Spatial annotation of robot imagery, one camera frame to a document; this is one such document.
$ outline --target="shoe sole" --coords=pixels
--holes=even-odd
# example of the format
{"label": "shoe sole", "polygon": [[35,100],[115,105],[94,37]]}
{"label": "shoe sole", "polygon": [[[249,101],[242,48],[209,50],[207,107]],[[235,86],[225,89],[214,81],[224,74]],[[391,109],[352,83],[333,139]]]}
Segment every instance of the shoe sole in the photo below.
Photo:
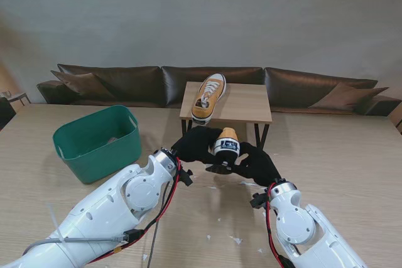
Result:
{"label": "shoe sole", "polygon": [[[217,99],[217,101],[216,101],[216,103],[215,103],[215,106],[214,106],[214,108],[212,109],[212,113],[211,113],[209,116],[205,117],[205,118],[200,118],[200,117],[194,116],[194,115],[193,115],[193,110],[191,111],[191,118],[192,118],[192,120],[194,121],[194,123],[196,123],[196,124],[198,124],[198,125],[204,126],[204,125],[206,125],[206,124],[208,124],[208,123],[210,122],[210,120],[211,120],[211,118],[212,118],[212,115],[214,114],[214,110],[215,110],[216,104],[219,102],[220,98],[225,94],[225,91],[226,91],[226,78],[225,78],[225,76],[224,76],[223,74],[220,73],[220,75],[222,75],[223,78],[224,78],[224,89],[223,89],[222,93],[220,94],[220,96],[218,97],[218,99]],[[208,79],[206,78],[205,81],[202,82],[202,84],[201,84],[201,86],[200,86],[200,88],[199,88],[199,90],[198,90],[198,93],[200,93],[200,90],[201,90],[202,85],[203,85],[207,80],[208,80]]]}

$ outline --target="red cable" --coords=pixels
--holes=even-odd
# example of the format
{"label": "red cable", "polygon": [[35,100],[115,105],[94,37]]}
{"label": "red cable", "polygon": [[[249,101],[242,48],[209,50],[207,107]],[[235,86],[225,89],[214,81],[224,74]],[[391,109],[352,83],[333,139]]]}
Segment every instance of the red cable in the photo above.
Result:
{"label": "red cable", "polygon": [[275,256],[275,259],[278,261],[279,265],[281,266],[281,268],[285,268],[285,267],[283,266],[283,264],[281,263],[281,260],[280,260],[280,258],[279,258],[278,252],[276,251],[276,248],[275,248],[275,245],[274,245],[274,241],[273,241],[273,239],[272,239],[272,233],[270,233],[270,231],[271,231],[271,224],[270,224],[270,222],[269,222],[269,210],[270,210],[271,208],[270,208],[270,205],[269,205],[269,197],[271,196],[271,189],[272,189],[272,187],[273,187],[274,185],[275,185],[275,183],[271,183],[271,185],[269,186],[268,191],[267,191],[268,198],[267,198],[267,201],[266,201],[266,208],[267,208],[266,224],[267,224],[267,227],[268,227],[268,229],[269,229],[268,237],[269,237],[269,242],[270,242],[270,245],[269,245],[269,246],[272,246],[271,251],[272,251],[273,255]]}
{"label": "red cable", "polygon": [[[180,172],[180,170],[181,170],[181,168],[182,168],[182,164],[181,164],[180,159],[179,159],[178,157],[176,157],[176,159],[177,159],[177,171]],[[172,193],[171,193],[171,197],[170,197],[170,199],[168,200],[168,203],[166,204],[165,209],[163,210],[163,212],[161,212],[160,216],[156,219],[156,221],[159,221],[159,219],[163,216],[163,214],[164,214],[164,213],[166,212],[166,210],[168,209],[169,204],[170,204],[171,200],[173,199],[173,195],[175,194],[175,191],[176,191],[176,187],[177,187],[177,183],[178,183],[179,177],[180,177],[180,174],[178,173],[178,174],[177,174],[177,177],[176,177],[176,181],[175,181],[175,186],[173,187],[173,191],[172,191]],[[149,229],[147,229],[147,230],[142,234],[142,236],[140,236],[140,238],[138,238],[137,240],[131,242],[130,244],[128,244],[128,245],[125,246],[125,247],[122,247],[121,250],[124,250],[124,249],[126,249],[126,248],[132,246],[132,244],[135,244],[136,242],[138,242],[139,240],[141,240],[141,238],[144,237],[144,235],[147,233],[148,230],[149,230]],[[88,264],[93,263],[93,262],[97,262],[98,260],[105,259],[106,257],[110,257],[110,256],[113,255],[113,254],[115,254],[113,251],[112,251],[110,254],[104,254],[104,255],[102,255],[102,256],[100,256],[100,257],[98,257],[98,258],[92,260],[92,261],[89,262]]]}

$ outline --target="gray cable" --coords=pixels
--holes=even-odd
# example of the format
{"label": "gray cable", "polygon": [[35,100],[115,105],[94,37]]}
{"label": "gray cable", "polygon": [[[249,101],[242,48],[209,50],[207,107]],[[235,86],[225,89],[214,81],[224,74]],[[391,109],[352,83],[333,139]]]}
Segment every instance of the gray cable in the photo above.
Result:
{"label": "gray cable", "polygon": [[[165,203],[165,196],[166,196],[166,191],[168,190],[168,186],[169,186],[169,182],[167,182],[166,186],[165,186],[165,191],[163,192],[163,197],[162,197],[162,206]],[[151,245],[151,251],[149,252],[149,259],[148,259],[148,265],[146,266],[146,268],[151,267],[151,259],[152,259],[152,255],[153,255],[153,247],[155,246],[155,240],[156,240],[156,233],[158,231],[158,225],[159,225],[159,220],[156,222],[155,225],[155,231],[153,232],[153,239],[152,239],[152,245]]]}
{"label": "gray cable", "polygon": [[[123,236],[122,237],[112,237],[112,238],[64,238],[64,241],[67,243],[77,243],[77,242],[121,242],[123,241]],[[25,255],[30,249],[33,247],[43,245],[43,244],[49,244],[49,243],[61,243],[60,239],[45,239],[45,240],[39,240],[36,241],[35,243],[32,243],[29,245],[23,255]]]}

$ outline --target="table leg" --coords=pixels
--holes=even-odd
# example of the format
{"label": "table leg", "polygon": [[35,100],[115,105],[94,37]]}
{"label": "table leg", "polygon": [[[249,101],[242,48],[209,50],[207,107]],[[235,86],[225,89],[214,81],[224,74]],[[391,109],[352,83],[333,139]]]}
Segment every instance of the table leg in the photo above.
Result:
{"label": "table leg", "polygon": [[184,136],[184,134],[186,134],[187,129],[186,129],[186,120],[182,119],[182,134]]}
{"label": "table leg", "polygon": [[264,149],[266,135],[268,134],[269,124],[264,125],[263,136],[261,136],[261,142],[259,144],[259,148],[262,150]]}
{"label": "table leg", "polygon": [[190,119],[189,121],[188,121],[188,126],[187,126],[187,132],[189,131],[189,130],[191,130],[191,127],[193,126],[193,121]]}
{"label": "table leg", "polygon": [[265,140],[266,136],[268,134],[268,129],[269,129],[269,124],[264,125],[264,131],[263,131],[263,136],[261,136],[261,139],[259,138],[259,127],[258,124],[254,124],[254,131],[256,133],[256,145],[258,149],[263,149],[265,145]]}
{"label": "table leg", "polygon": [[258,127],[258,124],[254,124],[254,131],[256,133],[256,145],[257,145],[257,147],[259,147],[260,140],[259,140],[259,127]]}

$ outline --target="small wooden side table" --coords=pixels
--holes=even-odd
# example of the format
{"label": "small wooden side table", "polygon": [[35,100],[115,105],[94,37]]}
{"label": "small wooden side table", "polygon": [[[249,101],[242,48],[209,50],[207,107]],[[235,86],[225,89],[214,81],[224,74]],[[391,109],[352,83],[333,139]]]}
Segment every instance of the small wooden side table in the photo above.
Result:
{"label": "small wooden side table", "polygon": [[19,100],[21,102],[21,104],[23,106],[25,106],[24,102],[23,102],[23,98],[26,98],[28,103],[31,103],[31,101],[29,100],[28,96],[26,95],[25,92],[23,92],[22,94],[13,94],[12,96],[8,97],[7,100],[12,103],[15,102],[16,100]]}
{"label": "small wooden side table", "polygon": [[[187,82],[183,97],[180,118],[183,135],[192,127],[191,110],[202,83]],[[265,85],[227,83],[224,96],[216,104],[212,121],[252,122],[256,135],[257,147],[265,144],[269,124],[272,123],[271,109]],[[259,136],[258,124],[264,124],[263,135]]]}

